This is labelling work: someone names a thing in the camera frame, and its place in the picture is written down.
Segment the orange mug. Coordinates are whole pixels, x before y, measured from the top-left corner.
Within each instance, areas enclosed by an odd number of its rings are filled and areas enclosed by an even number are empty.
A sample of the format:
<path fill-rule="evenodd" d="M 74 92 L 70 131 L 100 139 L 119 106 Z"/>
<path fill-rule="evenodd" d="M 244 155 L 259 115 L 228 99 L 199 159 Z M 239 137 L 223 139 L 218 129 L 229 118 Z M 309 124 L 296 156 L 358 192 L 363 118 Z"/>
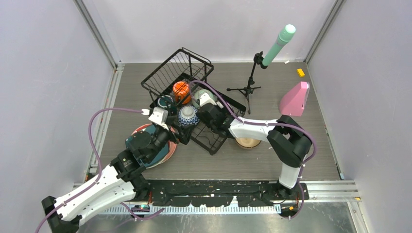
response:
<path fill-rule="evenodd" d="M 181 104 L 188 104 L 191 101 L 191 97 L 189 94 L 189 84 L 185 81 L 178 81 L 176 82 L 173 87 L 172 91 L 174 94 L 175 101 Z"/>

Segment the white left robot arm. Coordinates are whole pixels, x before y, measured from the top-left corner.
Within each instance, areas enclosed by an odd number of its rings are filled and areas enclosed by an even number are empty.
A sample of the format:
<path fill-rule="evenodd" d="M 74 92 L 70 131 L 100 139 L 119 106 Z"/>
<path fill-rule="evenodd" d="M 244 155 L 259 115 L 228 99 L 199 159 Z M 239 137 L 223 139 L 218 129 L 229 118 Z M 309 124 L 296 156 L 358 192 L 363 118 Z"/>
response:
<path fill-rule="evenodd" d="M 170 142 L 187 144 L 194 125 L 163 128 L 154 124 L 153 133 L 135 131 L 105 168 L 66 195 L 42 200 L 46 221 L 53 233 L 75 233 L 99 212 L 124 201 L 145 200 L 149 183 L 142 173 L 146 164 Z"/>

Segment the dark green mug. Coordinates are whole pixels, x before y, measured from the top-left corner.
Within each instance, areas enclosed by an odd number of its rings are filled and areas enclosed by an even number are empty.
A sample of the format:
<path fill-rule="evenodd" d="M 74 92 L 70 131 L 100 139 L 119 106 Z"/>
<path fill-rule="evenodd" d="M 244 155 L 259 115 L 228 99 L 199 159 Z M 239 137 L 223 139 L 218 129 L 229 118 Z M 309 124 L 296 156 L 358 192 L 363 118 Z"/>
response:
<path fill-rule="evenodd" d="M 157 106 L 168 111 L 169 115 L 177 114 L 177 106 L 174 98 L 170 95 L 162 95 L 157 99 Z"/>

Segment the red patterned bowl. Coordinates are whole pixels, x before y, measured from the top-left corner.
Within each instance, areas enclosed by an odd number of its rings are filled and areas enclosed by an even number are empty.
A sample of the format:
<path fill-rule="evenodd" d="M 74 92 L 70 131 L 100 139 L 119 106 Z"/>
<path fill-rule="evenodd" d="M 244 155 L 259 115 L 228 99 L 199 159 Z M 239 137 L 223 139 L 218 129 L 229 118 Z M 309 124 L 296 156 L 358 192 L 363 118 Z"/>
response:
<path fill-rule="evenodd" d="M 197 125 L 200 119 L 197 114 L 198 109 L 192 105 L 183 106 L 178 112 L 178 122 L 182 126 Z"/>

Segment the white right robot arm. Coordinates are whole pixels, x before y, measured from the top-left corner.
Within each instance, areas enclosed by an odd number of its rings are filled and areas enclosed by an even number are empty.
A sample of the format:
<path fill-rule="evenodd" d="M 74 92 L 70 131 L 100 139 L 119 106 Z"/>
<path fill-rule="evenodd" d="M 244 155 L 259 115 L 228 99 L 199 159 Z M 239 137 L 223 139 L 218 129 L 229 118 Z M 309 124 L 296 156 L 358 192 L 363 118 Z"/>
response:
<path fill-rule="evenodd" d="M 238 117 L 230 109 L 224 110 L 207 103 L 197 112 L 198 118 L 214 133 L 228 138 L 251 138 L 268 142 L 282 162 L 277 180 L 277 193 L 283 199 L 290 199 L 300 188 L 302 165 L 313 148 L 317 150 L 314 138 L 303 130 L 290 116 L 282 115 L 277 120 L 252 120 Z"/>

